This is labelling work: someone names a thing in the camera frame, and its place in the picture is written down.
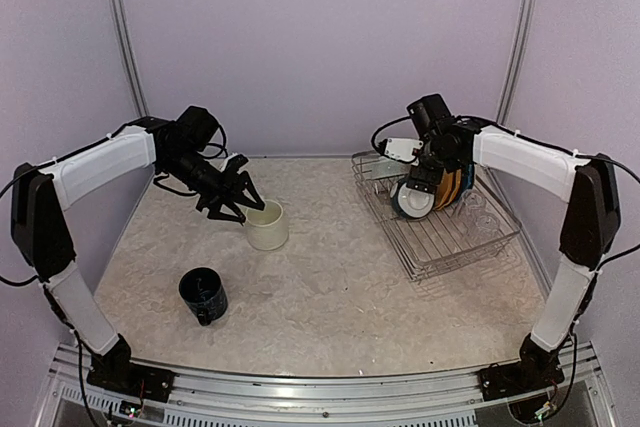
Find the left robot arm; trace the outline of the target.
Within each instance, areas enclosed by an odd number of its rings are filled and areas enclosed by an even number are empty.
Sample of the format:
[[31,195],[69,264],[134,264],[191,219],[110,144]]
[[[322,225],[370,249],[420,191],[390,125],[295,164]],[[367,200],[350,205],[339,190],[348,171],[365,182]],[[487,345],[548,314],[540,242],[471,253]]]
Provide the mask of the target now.
[[211,220],[244,223],[245,210],[265,202],[242,154],[212,165],[205,150],[221,131],[202,107],[177,119],[153,116],[128,122],[71,153],[18,166],[6,186],[11,195],[10,234],[34,270],[45,297],[76,342],[93,356],[102,377],[121,392],[140,381],[131,349],[94,298],[98,275],[84,273],[78,240],[115,243],[151,174],[184,186],[184,196]]

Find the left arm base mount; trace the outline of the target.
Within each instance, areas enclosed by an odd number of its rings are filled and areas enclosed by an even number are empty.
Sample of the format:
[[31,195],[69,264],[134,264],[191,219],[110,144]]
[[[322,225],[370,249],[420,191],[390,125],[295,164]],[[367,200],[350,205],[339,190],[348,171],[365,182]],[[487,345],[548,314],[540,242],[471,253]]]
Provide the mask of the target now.
[[175,373],[171,370],[135,363],[131,348],[122,335],[104,354],[91,353],[88,383],[108,391],[167,403],[173,387]]

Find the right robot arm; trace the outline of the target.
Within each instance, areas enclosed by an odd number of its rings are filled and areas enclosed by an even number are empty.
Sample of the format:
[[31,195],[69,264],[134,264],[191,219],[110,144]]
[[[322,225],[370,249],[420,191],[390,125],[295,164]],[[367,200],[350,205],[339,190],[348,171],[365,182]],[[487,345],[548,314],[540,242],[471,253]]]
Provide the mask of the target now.
[[435,175],[470,165],[499,172],[534,196],[531,201],[516,200],[526,233],[541,230],[545,214],[558,230],[558,265],[544,309],[527,338],[535,352],[511,370],[512,383],[531,391],[551,371],[542,352],[557,351],[586,309],[600,263],[620,228],[612,160],[553,147],[489,119],[456,116],[439,94],[412,102],[407,112],[422,143],[419,168]]

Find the yellow polka dot plate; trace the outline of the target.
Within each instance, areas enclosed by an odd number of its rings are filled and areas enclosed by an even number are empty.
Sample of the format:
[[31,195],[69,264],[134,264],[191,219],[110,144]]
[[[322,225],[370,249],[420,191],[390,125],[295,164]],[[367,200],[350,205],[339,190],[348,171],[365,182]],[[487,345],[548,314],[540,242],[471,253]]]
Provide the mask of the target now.
[[444,172],[442,180],[438,185],[434,199],[434,210],[441,210],[449,199],[455,182],[455,174]]
[[446,206],[451,205],[455,201],[456,197],[458,196],[458,193],[461,188],[462,177],[463,177],[463,174],[461,169],[458,169],[451,174],[451,190],[449,193],[449,198],[447,199],[447,202],[446,202]]

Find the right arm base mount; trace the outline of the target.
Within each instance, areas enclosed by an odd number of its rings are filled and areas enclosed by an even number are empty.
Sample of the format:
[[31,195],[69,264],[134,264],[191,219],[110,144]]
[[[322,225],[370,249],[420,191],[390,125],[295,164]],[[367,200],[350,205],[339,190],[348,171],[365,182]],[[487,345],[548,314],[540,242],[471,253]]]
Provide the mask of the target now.
[[483,400],[517,396],[561,384],[565,377],[559,352],[560,348],[544,350],[527,335],[517,361],[490,364],[478,372]]

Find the clear glass tumbler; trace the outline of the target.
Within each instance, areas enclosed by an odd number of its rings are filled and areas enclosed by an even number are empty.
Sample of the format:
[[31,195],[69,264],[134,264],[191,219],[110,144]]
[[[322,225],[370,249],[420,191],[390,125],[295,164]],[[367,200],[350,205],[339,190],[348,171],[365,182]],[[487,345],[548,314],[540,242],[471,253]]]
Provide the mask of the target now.
[[486,198],[476,191],[462,195],[459,219],[471,244],[484,244],[500,236],[500,220],[489,211]]

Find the dark bowl white inside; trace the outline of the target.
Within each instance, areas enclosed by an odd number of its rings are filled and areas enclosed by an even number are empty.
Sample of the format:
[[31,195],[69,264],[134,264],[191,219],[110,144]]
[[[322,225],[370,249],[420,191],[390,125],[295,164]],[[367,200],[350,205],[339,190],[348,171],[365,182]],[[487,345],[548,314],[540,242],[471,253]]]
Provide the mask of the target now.
[[391,208],[403,219],[423,219],[432,211],[434,203],[433,194],[409,188],[405,179],[397,181],[390,191]]

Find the metal wire dish rack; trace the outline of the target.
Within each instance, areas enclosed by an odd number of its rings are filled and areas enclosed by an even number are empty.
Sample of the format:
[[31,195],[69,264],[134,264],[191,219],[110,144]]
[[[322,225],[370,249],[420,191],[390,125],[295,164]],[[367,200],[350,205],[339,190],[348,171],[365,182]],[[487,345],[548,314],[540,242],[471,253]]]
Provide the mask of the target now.
[[471,244],[459,219],[460,200],[420,220],[397,216],[390,204],[394,184],[408,168],[373,151],[351,157],[355,184],[376,222],[389,239],[412,281],[423,281],[497,256],[520,233],[520,222],[495,194],[483,169],[475,171],[468,191],[482,194],[491,213],[500,220],[500,236],[484,244]]

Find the blue polka dot plate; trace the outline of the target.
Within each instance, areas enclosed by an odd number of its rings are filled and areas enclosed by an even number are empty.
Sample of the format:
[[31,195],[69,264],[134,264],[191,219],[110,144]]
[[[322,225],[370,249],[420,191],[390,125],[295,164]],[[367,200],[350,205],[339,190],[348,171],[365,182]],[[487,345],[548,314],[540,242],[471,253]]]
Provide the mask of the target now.
[[471,163],[461,171],[460,188],[455,198],[456,201],[459,201],[462,198],[463,194],[473,187],[474,179],[475,164]]

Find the white ribbed ceramic mug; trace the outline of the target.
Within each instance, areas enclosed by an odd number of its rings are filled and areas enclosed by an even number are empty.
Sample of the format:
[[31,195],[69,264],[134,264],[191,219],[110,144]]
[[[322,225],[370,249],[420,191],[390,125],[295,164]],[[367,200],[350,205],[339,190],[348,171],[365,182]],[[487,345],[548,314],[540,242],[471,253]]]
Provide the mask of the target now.
[[246,211],[246,236],[249,244],[259,251],[273,251],[289,239],[289,221],[283,206],[266,200],[263,210]]

